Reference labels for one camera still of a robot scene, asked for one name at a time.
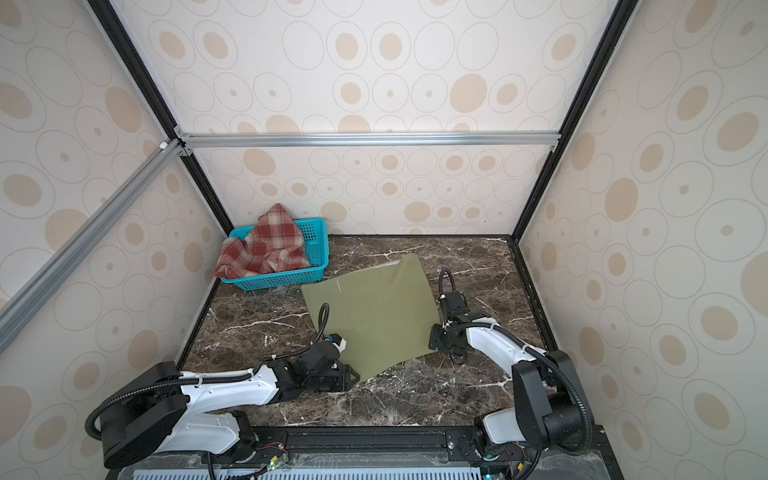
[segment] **black cable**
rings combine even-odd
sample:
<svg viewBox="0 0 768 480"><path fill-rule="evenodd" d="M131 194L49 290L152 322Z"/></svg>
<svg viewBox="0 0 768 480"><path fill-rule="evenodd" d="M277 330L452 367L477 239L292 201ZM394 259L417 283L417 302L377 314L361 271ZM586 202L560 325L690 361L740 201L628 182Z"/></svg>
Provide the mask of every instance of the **black cable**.
<svg viewBox="0 0 768 480"><path fill-rule="evenodd" d="M264 475L266 473L266 465L261 468L258 472L254 473L246 473L245 475L238 475L237 477L227 477L226 480L256 480L261 475Z"/></svg>
<svg viewBox="0 0 768 480"><path fill-rule="evenodd" d="M576 404L579 416L581 417L581 441L578 443L578 445L576 445L576 448L570 449L563 445L555 446L569 455L583 455L584 453L587 453L589 445L592 443L593 422L592 417L587 410L587 405L584 403L584 400L576 391L574 384L571 383L571 379L569 379L568 376L566 376L565 373L563 373L563 371L558 368L558 365L555 362L532 349L530 346L525 347L525 352L533 356L539 362L543 363L548 369L552 371L552 373L554 373L554 376L558 377L558 380L560 380L560 382L565 386L565 389L568 390L568 394L571 396L573 403Z"/></svg>
<svg viewBox="0 0 768 480"><path fill-rule="evenodd" d="M210 480L217 480L216 472L214 472L214 457L210 452L205 452L205 459L208 461L208 476Z"/></svg>
<svg viewBox="0 0 768 480"><path fill-rule="evenodd" d="M443 289L442 289L442 280L445 278L445 276L448 276L448 280L451 282L451 288L455 291L456 290L456 283L453 280L453 273L451 270L448 270L447 268L444 268L440 270L440 275L437 277L437 296L438 296L438 304L440 305L440 316L442 317L442 325L446 326L448 325L448 312L445 311L442 298L444 296Z"/></svg>
<svg viewBox="0 0 768 480"><path fill-rule="evenodd" d="M320 307L320 313L317 315L317 326L319 327L317 331L317 335L315 336L315 339L310 342L308 346L305 346L301 349L298 349L295 352L291 353L284 353L283 355L275 355L275 356L267 356L261 359L262 362L269 362L270 360L280 360L280 359L288 359L292 356L301 355L302 353L306 353L310 350L310 347L314 345L315 343L319 342L320 339L323 338L323 335L325 334L326 325L328 325L328 315L330 314L331 307L328 305L328 303L324 303L323 306Z"/></svg>
<svg viewBox="0 0 768 480"><path fill-rule="evenodd" d="M519 477L514 477L515 480L525 480L526 478L531 476L531 473L536 469L536 465L538 465L538 461L541 458L541 450L538 450L536 452L536 455L533 458L533 462L531 462L531 466L529 466L527 469L525 469L524 472L520 474Z"/></svg>
<svg viewBox="0 0 768 480"><path fill-rule="evenodd" d="M437 294L438 296L442 296L443 290L442 290L442 279L445 276L448 276L448 280L451 282L451 290L456 290L456 283L453 281L453 273L451 270L448 270L447 268L444 268L440 270L440 275L437 277Z"/></svg>
<svg viewBox="0 0 768 480"><path fill-rule="evenodd" d="M207 376L203 377L202 385L210 385L212 383L242 382L244 380L250 379L251 377L252 376L250 373L244 373L243 375L238 376ZM115 393L113 396L104 400L98 407L94 409L93 412L88 415L88 417L85 419L85 433L88 433L88 436L100 442L101 431L96 428L96 419L98 419L102 413L106 412L110 407L117 403L120 403L136 395L140 395L141 393L165 390L183 385L196 385L198 383L200 383L199 378L189 377L186 379L165 380L163 382L153 383L152 385L138 387L136 389L127 390L125 392Z"/></svg>
<svg viewBox="0 0 768 480"><path fill-rule="evenodd" d="M471 322L471 323L460 323L458 325L447 325L445 326L445 330L448 332L456 332L458 330L465 330L465 329L471 329L471 328L486 328L495 330L499 333L501 333L503 336L510 339L515 345L519 346L520 348L523 348L525 346L525 342L520 339L520 337L516 336L514 333L504 329L504 327L498 325L497 323L490 323L490 322Z"/></svg>
<svg viewBox="0 0 768 480"><path fill-rule="evenodd" d="M205 457L208 462L208 476L210 477L210 480L218 480L216 472L214 471L213 454L211 452L205 452ZM238 475L237 477L227 477L226 480L256 480L257 477L266 473L266 467L267 465L262 467L258 472L246 473L245 475Z"/></svg>

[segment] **green cloth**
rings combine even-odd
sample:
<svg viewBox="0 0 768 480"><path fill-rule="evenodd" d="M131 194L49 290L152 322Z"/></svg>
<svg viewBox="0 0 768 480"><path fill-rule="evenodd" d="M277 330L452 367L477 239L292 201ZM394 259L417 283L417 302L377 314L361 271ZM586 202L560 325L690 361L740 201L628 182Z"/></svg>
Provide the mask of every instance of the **green cloth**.
<svg viewBox="0 0 768 480"><path fill-rule="evenodd" d="M317 315L330 305L326 333L346 340L341 361L365 381L389 367L431 353L429 332L439 322L437 307L419 257L346 273L301 286L317 328Z"/></svg>

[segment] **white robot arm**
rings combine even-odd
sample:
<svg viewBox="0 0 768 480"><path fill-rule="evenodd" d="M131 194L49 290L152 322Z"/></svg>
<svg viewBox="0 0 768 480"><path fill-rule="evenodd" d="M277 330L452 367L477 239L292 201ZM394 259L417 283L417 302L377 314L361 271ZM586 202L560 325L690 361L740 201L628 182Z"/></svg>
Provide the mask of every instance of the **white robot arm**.
<svg viewBox="0 0 768 480"><path fill-rule="evenodd" d="M446 270L451 284L452 275ZM592 416L573 362L561 351L545 352L507 332L490 316L471 311L457 290L442 292L443 321L432 327L429 348L463 362L468 347L487 355L512 378L515 407L475 422L475 444L483 458L503 452L509 442L527 442L540 452L581 430L568 453L587 451ZM345 392L359 376L339 361L346 341L325 336L329 307L320 310L320 332L309 347L271 356L252 369L197 374L179 372L172 362L158 363L105 400L86 420L86 432L101 440L104 466L122 468L155 453L206 451L232 462L247 462L259 441L242 412L208 412L242 405L266 405L295 399L303 392ZM548 394L544 384L557 392ZM99 419L101 430L95 423Z"/></svg>

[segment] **plastic basket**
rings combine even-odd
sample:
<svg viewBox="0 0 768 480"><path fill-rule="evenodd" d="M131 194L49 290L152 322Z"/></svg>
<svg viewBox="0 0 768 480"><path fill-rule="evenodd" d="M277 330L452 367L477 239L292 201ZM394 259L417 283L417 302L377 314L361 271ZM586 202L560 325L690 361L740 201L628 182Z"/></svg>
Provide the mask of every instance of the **plastic basket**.
<svg viewBox="0 0 768 480"><path fill-rule="evenodd" d="M221 279L224 283L233 283L243 290L251 291L271 286L294 285L296 283L311 283L323 279L323 271L328 266L328 228L322 218L306 218L295 220L304 235L306 255L310 259L310 268L291 270L290 272L268 273L266 275L246 276L229 280ZM253 227L240 227L230 232L230 237L245 240Z"/></svg>

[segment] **dark marble table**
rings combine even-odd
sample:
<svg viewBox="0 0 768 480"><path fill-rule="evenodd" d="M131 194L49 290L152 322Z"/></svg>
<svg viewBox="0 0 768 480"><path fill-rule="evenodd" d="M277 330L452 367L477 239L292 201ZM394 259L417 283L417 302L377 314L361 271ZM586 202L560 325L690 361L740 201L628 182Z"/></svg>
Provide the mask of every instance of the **dark marble table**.
<svg viewBox="0 0 768 480"><path fill-rule="evenodd" d="M536 346L541 339L507 243L498 238L331 237L326 276L337 276L416 253L437 294L441 266L455 274L470 307L484 310ZM216 372L305 346L315 336L299 286L244 292L222 284L185 369ZM465 365L433 353L393 366L345 393L240 407L254 425L468 425L512 406L511 380L470 349Z"/></svg>

